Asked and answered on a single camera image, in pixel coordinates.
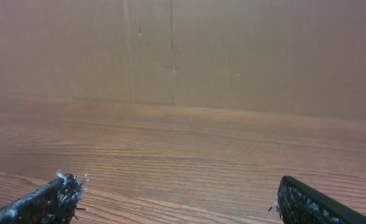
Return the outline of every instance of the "wood grain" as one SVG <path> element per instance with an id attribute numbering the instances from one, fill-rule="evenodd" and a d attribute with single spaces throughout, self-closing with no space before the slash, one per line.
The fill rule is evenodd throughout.
<path id="1" fill-rule="evenodd" d="M 366 120 L 0 95 L 0 207 L 58 170 L 80 223 L 281 223 L 283 175 L 366 215 Z"/>

